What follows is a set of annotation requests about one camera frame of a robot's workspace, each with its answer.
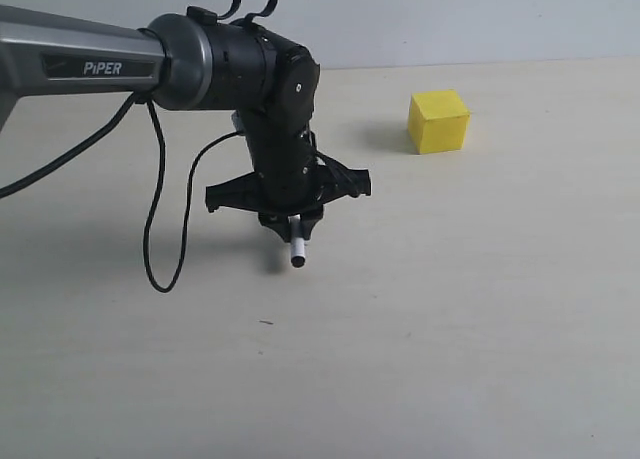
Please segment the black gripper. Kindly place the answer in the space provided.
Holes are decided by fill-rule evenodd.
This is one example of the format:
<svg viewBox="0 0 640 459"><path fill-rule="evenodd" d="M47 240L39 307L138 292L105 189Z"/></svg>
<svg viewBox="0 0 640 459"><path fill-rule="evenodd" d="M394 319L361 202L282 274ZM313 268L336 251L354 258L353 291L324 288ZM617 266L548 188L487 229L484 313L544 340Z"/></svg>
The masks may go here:
<svg viewBox="0 0 640 459"><path fill-rule="evenodd" d="M300 214L305 241L324 218L310 132L313 113L312 104L292 113L258 107L238 111L254 169L252 193L238 208L261 212L260 225L284 243L292 237L288 215Z"/></svg>

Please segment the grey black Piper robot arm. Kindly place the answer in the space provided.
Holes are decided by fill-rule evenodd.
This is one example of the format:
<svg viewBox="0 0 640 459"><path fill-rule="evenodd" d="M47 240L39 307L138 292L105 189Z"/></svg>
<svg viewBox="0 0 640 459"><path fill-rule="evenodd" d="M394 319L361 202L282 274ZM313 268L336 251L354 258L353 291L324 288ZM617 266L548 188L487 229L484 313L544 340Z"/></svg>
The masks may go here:
<svg viewBox="0 0 640 459"><path fill-rule="evenodd" d="M327 173L310 129L320 68L302 45L196 7L127 29L17 7L1 9L1 113L23 97L135 92L170 111L229 111L253 169L205 193L209 210L252 211L304 237L324 212Z"/></svg>

